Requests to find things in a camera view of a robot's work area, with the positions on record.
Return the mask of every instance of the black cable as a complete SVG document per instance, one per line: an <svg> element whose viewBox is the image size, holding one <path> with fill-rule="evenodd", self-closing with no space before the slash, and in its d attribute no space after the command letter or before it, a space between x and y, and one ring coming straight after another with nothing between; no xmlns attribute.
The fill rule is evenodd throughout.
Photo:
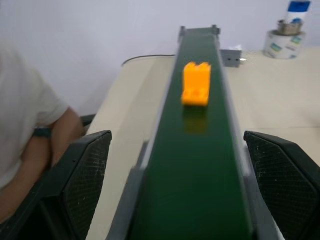
<svg viewBox="0 0 320 240"><path fill-rule="evenodd" d="M142 56L135 56L132 58L129 58L127 60L125 60L121 66L123 66L124 64L126 64L127 62L133 60L133 59L139 59L139 58L145 58L145 57L173 57L174 54L155 54L155 55L142 55Z"/></svg>

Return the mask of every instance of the roll of tape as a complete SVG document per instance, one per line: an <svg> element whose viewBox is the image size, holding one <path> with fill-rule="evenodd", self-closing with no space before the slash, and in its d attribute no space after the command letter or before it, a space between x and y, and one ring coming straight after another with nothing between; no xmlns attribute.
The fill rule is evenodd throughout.
<svg viewBox="0 0 320 240"><path fill-rule="evenodd" d="M294 59L299 54L305 41L306 33L298 35L279 35L276 30L268 31L263 53L274 59Z"/></svg>

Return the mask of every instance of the table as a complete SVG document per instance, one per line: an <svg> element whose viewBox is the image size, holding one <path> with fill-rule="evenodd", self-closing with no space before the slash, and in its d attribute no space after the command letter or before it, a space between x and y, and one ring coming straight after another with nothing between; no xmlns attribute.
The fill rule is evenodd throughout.
<svg viewBox="0 0 320 240"><path fill-rule="evenodd" d="M319 54L319 47L306 48L296 59L280 60L245 52L245 64L226 68L240 138L244 130L276 135L297 143L320 165ZM87 240L108 234L129 171L155 127L173 64L174 57L166 56L127 62L88 130L111 130L112 142Z"/></svg>

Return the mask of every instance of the white t-shirt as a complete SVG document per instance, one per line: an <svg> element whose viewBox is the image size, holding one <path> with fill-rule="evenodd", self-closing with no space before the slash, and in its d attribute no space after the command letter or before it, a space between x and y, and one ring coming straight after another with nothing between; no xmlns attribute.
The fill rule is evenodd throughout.
<svg viewBox="0 0 320 240"><path fill-rule="evenodd" d="M0 191L17 173L34 128L52 124L67 108L38 72L0 44Z"/></svg>

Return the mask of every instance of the orange block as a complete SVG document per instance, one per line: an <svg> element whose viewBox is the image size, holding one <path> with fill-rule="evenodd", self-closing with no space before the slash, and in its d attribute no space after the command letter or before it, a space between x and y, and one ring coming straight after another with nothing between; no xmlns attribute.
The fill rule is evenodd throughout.
<svg viewBox="0 0 320 240"><path fill-rule="evenodd" d="M183 92L181 101L184 105L207 106L210 92L211 65L203 62L199 65L189 62L183 69Z"/></svg>

